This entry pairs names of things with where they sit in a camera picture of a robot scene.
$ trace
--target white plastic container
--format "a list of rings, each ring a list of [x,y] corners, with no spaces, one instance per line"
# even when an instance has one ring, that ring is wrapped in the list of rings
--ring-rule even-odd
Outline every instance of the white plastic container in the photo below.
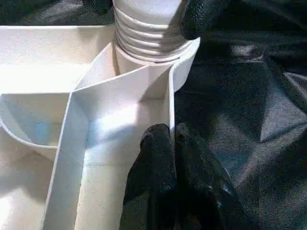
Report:
[[[0,127],[0,229],[38,230],[53,162]]]
[[[46,31],[40,28],[34,34],[31,27],[20,30],[9,27],[8,31],[12,37],[14,33],[23,33],[25,40],[29,39],[25,45],[44,38],[48,48],[39,43],[36,44],[39,49],[29,46],[28,59],[22,55],[23,50],[9,52],[8,59],[0,57],[5,65],[18,67],[20,57],[25,65],[35,63],[43,67],[46,63],[72,62],[86,63],[87,67],[81,76],[71,76],[74,81],[60,91],[55,83],[40,90],[29,82],[29,89],[13,87],[2,92],[1,124],[13,141],[30,149],[29,161],[36,162],[32,170],[40,173],[40,165],[45,162],[52,165],[45,157],[54,158],[50,181],[44,177],[46,184],[50,182],[46,207],[40,207],[42,215],[35,220],[35,227],[7,225],[19,217],[17,213],[2,220],[2,226],[8,226],[3,229],[118,229],[127,173],[139,153],[141,136],[157,123],[168,124],[173,132],[174,92],[184,84],[200,41],[191,42],[176,60],[154,63],[140,61],[123,51],[114,37],[113,25],[53,27]],[[6,38],[1,34],[0,42]],[[57,50],[53,43],[60,46],[61,41],[65,45]],[[63,56],[41,53],[51,49]],[[7,49],[0,48],[0,53],[5,52]],[[41,82],[48,84],[52,79]],[[17,197],[14,202],[15,207],[22,204]],[[25,207],[32,209],[35,205],[29,203]]]

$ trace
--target black fabric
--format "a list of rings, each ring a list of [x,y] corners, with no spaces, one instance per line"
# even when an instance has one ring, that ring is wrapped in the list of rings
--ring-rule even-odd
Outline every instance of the black fabric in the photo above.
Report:
[[[129,171],[121,230],[172,230],[177,215],[175,157],[165,124],[148,128]]]
[[[194,127],[228,170],[254,229],[307,226],[303,60],[304,43],[203,41],[175,94],[176,123]]]
[[[197,131],[176,127],[179,221],[183,230],[249,230],[235,189],[220,162]]]

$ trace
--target plastic compartment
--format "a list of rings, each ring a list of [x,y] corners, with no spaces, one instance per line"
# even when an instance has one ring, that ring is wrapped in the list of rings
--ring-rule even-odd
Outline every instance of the plastic compartment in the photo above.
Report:
[[[4,130],[53,160],[69,93],[114,32],[114,25],[0,26]]]
[[[0,26],[0,93],[71,92],[114,26]]]
[[[54,160],[69,94],[2,94],[0,124],[17,141]]]
[[[12,139],[0,127],[0,229],[41,225],[53,162]]]
[[[142,134],[158,123],[173,131],[174,90],[184,83],[198,45],[199,40],[176,62],[137,61],[139,68],[123,72],[118,70],[136,60],[116,43],[102,52],[112,54],[109,64],[117,68],[97,78],[104,66],[96,66],[70,95],[43,229],[119,228],[127,173]]]
[[[173,130],[199,40],[155,64],[127,55],[114,32],[0,27],[0,229],[118,228],[141,136]]]

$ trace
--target rectangular compartment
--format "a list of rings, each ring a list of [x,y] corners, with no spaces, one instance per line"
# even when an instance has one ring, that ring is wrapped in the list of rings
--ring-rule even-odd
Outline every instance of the rectangular compartment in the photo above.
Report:
[[[114,26],[0,26],[0,93],[70,92]]]
[[[52,167],[0,127],[1,230],[39,230]]]
[[[144,66],[71,94],[43,229],[119,228],[142,134],[153,124],[174,125],[169,68]]]

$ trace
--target gloved finger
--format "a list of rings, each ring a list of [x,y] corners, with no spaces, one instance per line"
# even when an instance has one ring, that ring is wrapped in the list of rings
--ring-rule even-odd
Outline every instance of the gloved finger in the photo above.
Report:
[[[175,158],[168,126],[153,125],[141,139],[125,190],[120,230],[174,229]]]
[[[189,0],[181,18],[181,33],[189,40],[196,39],[211,28],[231,0]]]
[[[250,229],[227,171],[199,133],[184,123],[176,126],[176,172],[182,225]]]

